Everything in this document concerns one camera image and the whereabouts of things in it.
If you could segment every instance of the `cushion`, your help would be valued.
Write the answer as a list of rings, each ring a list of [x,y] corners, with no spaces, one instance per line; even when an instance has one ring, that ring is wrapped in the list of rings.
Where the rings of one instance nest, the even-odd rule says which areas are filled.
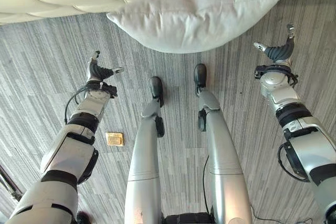
[[[146,47],[185,54],[219,47],[279,0],[134,0],[107,17]]]

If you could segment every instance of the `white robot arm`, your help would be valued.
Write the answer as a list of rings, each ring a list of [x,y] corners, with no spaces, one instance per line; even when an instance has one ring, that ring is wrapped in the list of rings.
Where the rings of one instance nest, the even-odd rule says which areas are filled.
[[[255,77],[260,79],[261,93],[272,107],[282,127],[286,143],[278,150],[280,166],[291,177],[311,184],[325,223],[336,223],[336,146],[320,121],[311,115],[293,89],[297,76],[291,73],[290,56],[294,49],[294,27],[282,47],[267,47],[254,43],[273,65],[258,66]],[[281,161],[284,148],[295,173],[288,172]]]
[[[42,158],[41,179],[24,194],[8,224],[76,223],[77,184],[90,177],[97,162],[98,151],[92,146],[95,132],[109,99],[117,96],[116,87],[103,80],[123,71],[99,67],[99,53],[89,61],[86,85],[73,96],[86,92],[85,99],[70,120],[65,119],[66,125]]]

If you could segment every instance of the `wire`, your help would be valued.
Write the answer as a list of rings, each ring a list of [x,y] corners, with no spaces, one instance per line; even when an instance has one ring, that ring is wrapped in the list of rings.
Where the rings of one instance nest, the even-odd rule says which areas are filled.
[[[308,179],[306,179],[306,178],[298,178],[297,176],[294,176],[292,173],[290,173],[285,167],[284,167],[284,165],[282,164],[282,161],[281,161],[281,157],[280,157],[280,154],[281,154],[281,150],[282,150],[282,148],[284,147],[284,144],[281,144],[280,146],[279,146],[279,148],[278,148],[278,162],[279,162],[279,165],[281,166],[281,168],[289,175],[289,176],[291,176],[292,178],[294,178],[294,179],[296,179],[296,180],[298,180],[298,181],[300,181],[300,182],[306,182],[306,183],[308,183],[308,182],[310,182]]]
[[[284,222],[281,222],[279,220],[274,220],[274,219],[264,219],[264,218],[261,218],[261,217],[258,217],[256,216],[255,212],[254,212],[254,208],[253,206],[251,205],[251,208],[252,208],[252,212],[253,212],[253,216],[254,218],[258,219],[258,220],[267,220],[267,221],[274,221],[274,222],[277,222],[277,223],[280,223],[280,224],[285,224]]]
[[[279,220],[274,220],[274,219],[264,219],[264,218],[261,218],[261,217],[258,217],[256,216],[255,212],[254,212],[254,208],[253,206],[251,205],[251,208],[252,208],[252,211],[253,211],[253,216],[254,218],[258,219],[258,220],[266,220],[266,221],[274,221],[274,222],[277,222],[277,223],[280,223],[280,224],[285,224],[284,222],[281,222]],[[296,222],[295,224],[302,224],[302,223],[305,223],[305,224],[313,224],[313,219],[312,218],[308,218],[306,220],[303,220],[303,221],[298,221]]]
[[[307,220],[303,220],[303,221],[299,221],[299,222],[296,222],[295,224],[302,224],[302,223],[305,223],[305,224],[313,224],[313,219],[312,218],[308,218]]]
[[[209,159],[209,155],[208,155],[208,157],[206,158],[206,161],[205,161],[205,164],[204,164],[204,168],[203,168],[203,194],[204,194],[204,203],[205,203],[206,212],[208,213],[208,215],[210,215],[210,213],[209,213],[209,209],[208,209],[208,204],[206,203],[205,186],[204,186],[205,167],[206,167],[206,164],[208,163],[208,159]]]
[[[67,119],[67,112],[68,112],[68,107],[70,102],[73,100],[73,98],[75,98],[78,94],[80,94],[81,92],[87,91],[89,88],[88,87],[81,87],[79,90],[76,91],[76,93],[70,97],[69,101],[67,102],[67,105],[65,106],[65,111],[64,111],[64,122],[65,124],[68,123],[68,119]]]
[[[79,104],[78,100],[77,100],[77,96],[75,96],[75,102],[76,102],[76,104]]]

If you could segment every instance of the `floor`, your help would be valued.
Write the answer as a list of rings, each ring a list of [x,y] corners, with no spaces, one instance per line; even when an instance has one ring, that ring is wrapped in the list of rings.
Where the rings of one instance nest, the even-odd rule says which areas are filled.
[[[147,49],[105,14],[86,14],[0,26],[0,164],[22,191],[39,178],[40,160],[64,124],[65,104],[84,84],[91,53],[100,49],[103,66],[122,66],[125,72],[108,80],[119,96],[109,103],[97,130],[100,158],[91,178],[78,188],[79,209],[95,223],[123,223],[135,134],[151,97],[148,80],[157,75],[165,86],[166,135],[158,144],[163,212],[204,211],[207,149],[205,135],[196,127],[193,85],[194,66],[202,62],[232,133],[256,214],[285,223],[309,217],[321,223],[309,185],[290,178],[277,163],[284,137],[254,79],[254,68],[270,61],[253,42],[283,44],[289,22],[297,27],[295,90],[335,139],[336,0],[281,0],[230,43],[188,55]],[[125,146],[107,146],[106,131],[123,132]],[[16,202],[2,187],[0,197],[0,211],[9,216]]]

